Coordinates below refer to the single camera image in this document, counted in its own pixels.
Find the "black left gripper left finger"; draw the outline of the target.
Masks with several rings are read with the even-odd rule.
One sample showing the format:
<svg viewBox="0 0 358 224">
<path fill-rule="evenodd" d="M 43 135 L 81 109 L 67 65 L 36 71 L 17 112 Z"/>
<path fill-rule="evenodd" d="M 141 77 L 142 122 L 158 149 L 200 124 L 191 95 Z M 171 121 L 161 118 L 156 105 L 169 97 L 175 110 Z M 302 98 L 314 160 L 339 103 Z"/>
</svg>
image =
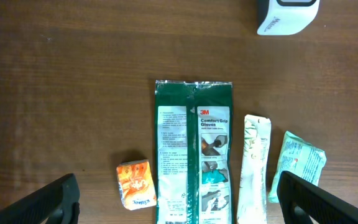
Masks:
<svg viewBox="0 0 358 224">
<path fill-rule="evenodd" d="M 0 211 L 0 224 L 77 224 L 80 190 L 74 174 L 66 174 Z"/>
</svg>

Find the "orange tissue pack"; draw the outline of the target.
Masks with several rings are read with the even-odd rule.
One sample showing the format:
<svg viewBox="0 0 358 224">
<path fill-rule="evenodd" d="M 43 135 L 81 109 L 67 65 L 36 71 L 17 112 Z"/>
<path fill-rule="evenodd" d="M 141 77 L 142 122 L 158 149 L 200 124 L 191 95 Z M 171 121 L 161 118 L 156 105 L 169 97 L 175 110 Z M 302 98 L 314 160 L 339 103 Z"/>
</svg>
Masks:
<svg viewBox="0 0 358 224">
<path fill-rule="evenodd" d="M 154 181 L 147 159 L 120 164 L 116 173 L 121 201 L 127 210 L 157 205 Z"/>
</svg>

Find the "white cream tube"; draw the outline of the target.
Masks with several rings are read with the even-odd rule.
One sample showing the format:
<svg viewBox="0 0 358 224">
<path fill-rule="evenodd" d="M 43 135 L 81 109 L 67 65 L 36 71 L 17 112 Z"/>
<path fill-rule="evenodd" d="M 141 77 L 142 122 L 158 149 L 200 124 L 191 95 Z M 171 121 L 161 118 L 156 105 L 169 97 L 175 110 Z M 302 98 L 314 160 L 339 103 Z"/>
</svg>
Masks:
<svg viewBox="0 0 358 224">
<path fill-rule="evenodd" d="M 251 114 L 244 118 L 238 224 L 267 223 L 266 170 L 271 130 L 271 121 L 268 118 Z"/>
</svg>

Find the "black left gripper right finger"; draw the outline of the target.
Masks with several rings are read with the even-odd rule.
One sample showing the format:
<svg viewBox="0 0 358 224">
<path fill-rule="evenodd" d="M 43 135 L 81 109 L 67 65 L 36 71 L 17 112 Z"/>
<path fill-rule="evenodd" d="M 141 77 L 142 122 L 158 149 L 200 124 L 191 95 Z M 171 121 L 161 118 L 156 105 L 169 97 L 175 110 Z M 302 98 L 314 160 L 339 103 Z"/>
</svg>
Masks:
<svg viewBox="0 0 358 224">
<path fill-rule="evenodd" d="M 357 207 L 289 171 L 281 173 L 277 195 L 285 223 L 358 224 Z"/>
</svg>

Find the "green glove package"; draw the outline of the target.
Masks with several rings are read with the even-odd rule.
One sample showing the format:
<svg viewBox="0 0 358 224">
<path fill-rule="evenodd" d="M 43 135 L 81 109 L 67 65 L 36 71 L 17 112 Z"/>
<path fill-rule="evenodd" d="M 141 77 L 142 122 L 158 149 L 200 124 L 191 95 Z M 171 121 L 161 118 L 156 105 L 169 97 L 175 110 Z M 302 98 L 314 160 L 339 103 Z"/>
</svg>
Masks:
<svg viewBox="0 0 358 224">
<path fill-rule="evenodd" d="M 234 223 L 232 83 L 155 82 L 157 223 Z"/>
</svg>

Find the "teal wipes packet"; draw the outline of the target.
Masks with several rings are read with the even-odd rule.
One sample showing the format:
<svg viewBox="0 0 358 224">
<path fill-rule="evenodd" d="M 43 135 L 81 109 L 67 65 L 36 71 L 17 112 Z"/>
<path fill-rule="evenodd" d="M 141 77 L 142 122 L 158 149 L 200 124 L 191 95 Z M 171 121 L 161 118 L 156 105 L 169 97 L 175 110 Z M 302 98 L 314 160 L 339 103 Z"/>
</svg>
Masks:
<svg viewBox="0 0 358 224">
<path fill-rule="evenodd" d="M 322 149 L 286 131 L 278 158 L 277 170 L 268 194 L 270 203 L 278 203 L 277 188 L 283 171 L 290 171 L 307 182 L 318 186 L 322 169 L 326 164 L 326 155 Z"/>
</svg>

